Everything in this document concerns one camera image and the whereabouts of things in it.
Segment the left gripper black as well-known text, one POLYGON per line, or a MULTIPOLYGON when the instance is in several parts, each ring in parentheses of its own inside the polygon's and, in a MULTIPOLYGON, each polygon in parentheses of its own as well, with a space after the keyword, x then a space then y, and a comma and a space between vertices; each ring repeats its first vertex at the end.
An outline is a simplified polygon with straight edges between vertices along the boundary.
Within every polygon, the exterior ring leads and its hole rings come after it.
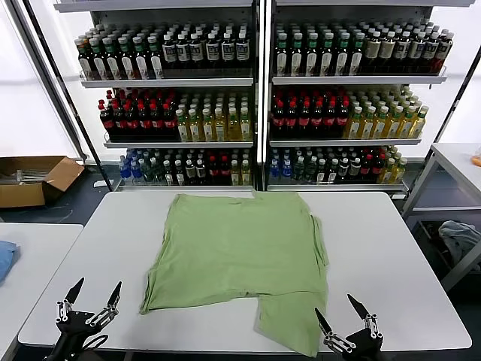
POLYGON ((122 282, 119 281, 107 304, 97 313, 72 311, 85 278, 81 278, 57 304, 56 326, 60 336, 53 347, 53 356, 79 356, 83 352, 95 350, 107 341, 108 335, 101 335, 101 327, 118 315, 117 304, 120 299, 122 282))

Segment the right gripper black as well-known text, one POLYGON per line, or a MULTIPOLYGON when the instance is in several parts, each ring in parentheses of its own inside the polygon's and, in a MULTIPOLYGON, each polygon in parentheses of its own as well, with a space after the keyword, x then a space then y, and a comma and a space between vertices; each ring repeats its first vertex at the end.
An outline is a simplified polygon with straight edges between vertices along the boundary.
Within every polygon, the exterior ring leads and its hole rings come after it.
POLYGON ((371 314, 366 307, 351 294, 347 298, 355 312, 365 323, 365 329, 359 330, 346 338, 334 333, 318 308, 314 308, 319 328, 324 336, 323 344, 335 353, 341 354, 344 360, 382 361, 381 352, 383 334, 377 325, 377 315, 371 314))

